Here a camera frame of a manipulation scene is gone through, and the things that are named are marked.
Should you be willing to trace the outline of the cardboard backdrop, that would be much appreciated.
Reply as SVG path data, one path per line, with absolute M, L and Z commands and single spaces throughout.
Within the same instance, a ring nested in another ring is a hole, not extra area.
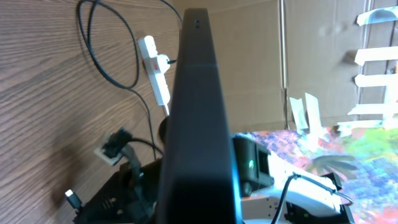
M 396 1 L 253 0 L 175 1 L 208 11 L 215 54 L 232 132 L 293 129 L 290 100 L 306 95 L 307 119 L 319 111 L 322 126 L 381 120 L 385 89 L 360 88 L 355 76 L 378 75 L 387 62 L 358 65 L 359 49 L 388 47 L 395 22 L 360 26 L 359 15 L 396 6 Z

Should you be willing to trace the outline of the blue Galaxy smartphone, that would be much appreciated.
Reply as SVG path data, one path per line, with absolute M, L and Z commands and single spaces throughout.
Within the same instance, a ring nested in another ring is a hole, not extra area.
M 208 11 L 185 10 L 157 206 L 158 223 L 241 223 L 239 177 Z

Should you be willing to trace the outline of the white power strip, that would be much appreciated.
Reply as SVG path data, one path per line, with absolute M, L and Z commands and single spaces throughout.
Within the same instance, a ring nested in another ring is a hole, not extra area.
M 170 101 L 170 92 L 165 73 L 170 68 L 169 57 L 165 54 L 158 54 L 154 38 L 151 35 L 140 38 L 138 44 L 156 102 L 159 106 L 167 105 Z

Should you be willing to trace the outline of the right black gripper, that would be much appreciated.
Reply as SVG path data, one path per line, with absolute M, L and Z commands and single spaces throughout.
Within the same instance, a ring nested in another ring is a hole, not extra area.
M 142 167 L 119 166 L 99 191 L 76 211 L 73 223 L 153 224 L 161 159 Z

